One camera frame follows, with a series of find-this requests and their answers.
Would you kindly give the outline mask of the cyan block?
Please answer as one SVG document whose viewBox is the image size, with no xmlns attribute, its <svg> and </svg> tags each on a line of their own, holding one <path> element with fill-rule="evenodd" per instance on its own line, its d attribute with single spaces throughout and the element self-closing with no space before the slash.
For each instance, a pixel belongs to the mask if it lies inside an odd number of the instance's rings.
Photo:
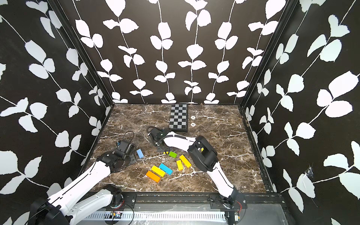
<svg viewBox="0 0 360 225">
<path fill-rule="evenodd" d="M 160 164 L 159 168 L 163 170 L 166 174 L 171 175 L 173 173 L 173 170 L 164 165 L 163 163 Z"/>
</svg>

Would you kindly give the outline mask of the small yellow block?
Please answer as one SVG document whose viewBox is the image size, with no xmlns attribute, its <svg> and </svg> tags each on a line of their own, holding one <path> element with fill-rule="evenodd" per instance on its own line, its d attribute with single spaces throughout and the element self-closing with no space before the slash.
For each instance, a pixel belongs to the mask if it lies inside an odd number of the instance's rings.
<svg viewBox="0 0 360 225">
<path fill-rule="evenodd" d="M 177 160 L 176 163 L 177 163 L 178 170 L 179 170 L 179 171 L 182 171 L 182 170 L 184 169 L 183 164 L 182 164 L 182 161 L 181 161 L 181 160 Z"/>
</svg>

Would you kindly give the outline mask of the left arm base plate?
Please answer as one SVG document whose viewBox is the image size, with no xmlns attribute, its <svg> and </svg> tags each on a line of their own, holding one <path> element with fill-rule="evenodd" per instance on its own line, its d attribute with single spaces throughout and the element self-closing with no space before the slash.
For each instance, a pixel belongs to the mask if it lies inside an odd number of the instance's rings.
<svg viewBox="0 0 360 225">
<path fill-rule="evenodd" d="M 113 195 L 109 207 L 112 209 L 116 209 L 124 206 L 129 206 L 131 209 L 134 209 L 136 199 L 137 199 L 137 195 L 135 193 L 130 193 L 130 192 L 116 193 Z"/>
</svg>

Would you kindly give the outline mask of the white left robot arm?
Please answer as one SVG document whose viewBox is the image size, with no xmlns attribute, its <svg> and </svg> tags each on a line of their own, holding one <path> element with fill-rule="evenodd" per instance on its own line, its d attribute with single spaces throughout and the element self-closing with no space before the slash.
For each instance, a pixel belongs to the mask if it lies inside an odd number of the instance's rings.
<svg viewBox="0 0 360 225">
<path fill-rule="evenodd" d="M 125 204 L 121 189 L 106 185 L 96 194 L 83 197 L 102 179 L 136 162 L 135 150 L 113 149 L 102 154 L 93 165 L 65 188 L 47 199 L 36 200 L 27 225 L 76 225 L 97 210 L 110 206 L 117 210 Z"/>
</svg>

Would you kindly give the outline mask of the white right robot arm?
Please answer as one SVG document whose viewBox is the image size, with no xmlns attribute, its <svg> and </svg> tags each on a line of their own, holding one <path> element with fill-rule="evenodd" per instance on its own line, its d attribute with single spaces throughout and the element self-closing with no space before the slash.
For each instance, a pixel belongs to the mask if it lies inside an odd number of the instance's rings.
<svg viewBox="0 0 360 225">
<path fill-rule="evenodd" d="M 147 127 L 151 143 L 158 151 L 169 151 L 170 148 L 180 149 L 187 152 L 195 166 L 202 172 L 206 172 L 215 183 L 222 198 L 222 202 L 228 207 L 233 206 L 237 200 L 239 191 L 224 174 L 218 153 L 203 136 L 186 137 L 173 132 L 171 129 L 160 129 L 154 126 Z"/>
</svg>

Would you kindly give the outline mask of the long yellow block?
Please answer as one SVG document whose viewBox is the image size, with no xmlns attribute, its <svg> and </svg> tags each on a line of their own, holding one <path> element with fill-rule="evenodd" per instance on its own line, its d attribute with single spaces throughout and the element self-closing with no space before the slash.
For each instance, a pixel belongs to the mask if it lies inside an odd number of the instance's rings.
<svg viewBox="0 0 360 225">
<path fill-rule="evenodd" d="M 189 160 L 184 155 L 181 155 L 179 158 L 187 168 L 191 167 L 191 163 L 189 162 Z"/>
</svg>

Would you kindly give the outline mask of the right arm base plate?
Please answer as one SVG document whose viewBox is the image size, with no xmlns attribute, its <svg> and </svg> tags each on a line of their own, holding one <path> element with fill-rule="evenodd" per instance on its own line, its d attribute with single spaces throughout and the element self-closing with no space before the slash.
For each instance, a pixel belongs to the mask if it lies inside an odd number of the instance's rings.
<svg viewBox="0 0 360 225">
<path fill-rule="evenodd" d="M 238 193 L 236 196 L 232 196 L 230 198 L 224 198 L 220 194 L 210 194 L 207 200 L 212 209 L 239 211 L 240 209 L 244 210 L 248 208 L 247 201 L 243 193 Z"/>
</svg>

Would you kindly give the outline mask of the green block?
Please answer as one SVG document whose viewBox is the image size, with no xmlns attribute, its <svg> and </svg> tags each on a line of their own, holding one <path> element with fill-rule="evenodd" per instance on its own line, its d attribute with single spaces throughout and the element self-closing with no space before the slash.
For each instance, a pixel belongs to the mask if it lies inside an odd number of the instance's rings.
<svg viewBox="0 0 360 225">
<path fill-rule="evenodd" d="M 176 158 L 177 157 L 177 153 L 175 153 L 175 152 L 169 152 L 169 154 L 168 154 L 170 157 L 173 157 L 173 158 Z"/>
</svg>

